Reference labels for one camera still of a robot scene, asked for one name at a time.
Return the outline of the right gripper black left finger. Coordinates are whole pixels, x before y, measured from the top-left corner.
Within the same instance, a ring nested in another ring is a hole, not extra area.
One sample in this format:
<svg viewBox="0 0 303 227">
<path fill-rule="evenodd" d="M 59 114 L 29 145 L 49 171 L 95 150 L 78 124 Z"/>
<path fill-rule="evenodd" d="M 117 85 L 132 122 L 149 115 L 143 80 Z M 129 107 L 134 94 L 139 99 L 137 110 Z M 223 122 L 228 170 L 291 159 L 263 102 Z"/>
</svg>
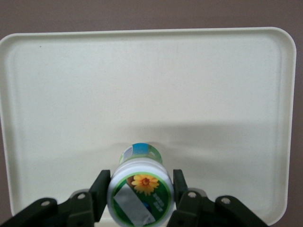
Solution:
<svg viewBox="0 0 303 227">
<path fill-rule="evenodd" d="M 107 204 L 110 171 L 102 170 L 89 189 L 79 190 L 63 203 L 41 198 L 1 224 L 2 227 L 94 227 Z"/>
</svg>

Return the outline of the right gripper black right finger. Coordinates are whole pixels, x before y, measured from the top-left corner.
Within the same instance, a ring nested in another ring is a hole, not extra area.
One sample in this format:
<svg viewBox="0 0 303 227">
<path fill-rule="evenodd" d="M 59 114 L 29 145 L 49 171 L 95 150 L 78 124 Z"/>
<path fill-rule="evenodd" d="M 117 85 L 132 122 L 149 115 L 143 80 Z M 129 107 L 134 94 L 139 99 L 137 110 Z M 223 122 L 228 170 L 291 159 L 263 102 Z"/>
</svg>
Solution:
<svg viewBox="0 0 303 227">
<path fill-rule="evenodd" d="M 187 186 L 182 170 L 173 171 L 176 210 L 169 227 L 266 227 L 253 211 L 233 196 L 211 201 L 205 191 Z"/>
</svg>

